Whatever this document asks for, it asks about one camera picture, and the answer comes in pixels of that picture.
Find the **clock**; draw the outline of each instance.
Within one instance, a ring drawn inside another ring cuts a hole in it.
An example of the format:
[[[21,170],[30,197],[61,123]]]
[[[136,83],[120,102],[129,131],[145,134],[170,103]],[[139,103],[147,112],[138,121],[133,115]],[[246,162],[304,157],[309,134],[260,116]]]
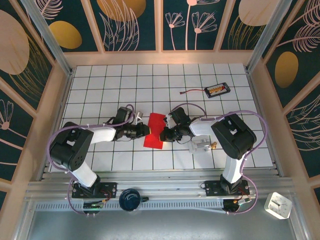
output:
[[[292,201],[277,192],[272,192],[266,198],[264,209],[278,219],[288,219]]]

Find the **battery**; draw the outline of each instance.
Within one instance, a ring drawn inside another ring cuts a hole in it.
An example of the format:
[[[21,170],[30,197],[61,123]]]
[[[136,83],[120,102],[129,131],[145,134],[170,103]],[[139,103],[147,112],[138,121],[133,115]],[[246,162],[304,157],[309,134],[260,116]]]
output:
[[[222,94],[230,93],[230,88],[228,87],[227,83],[220,83],[213,86],[208,86],[204,89],[205,94],[208,98],[213,98]]]

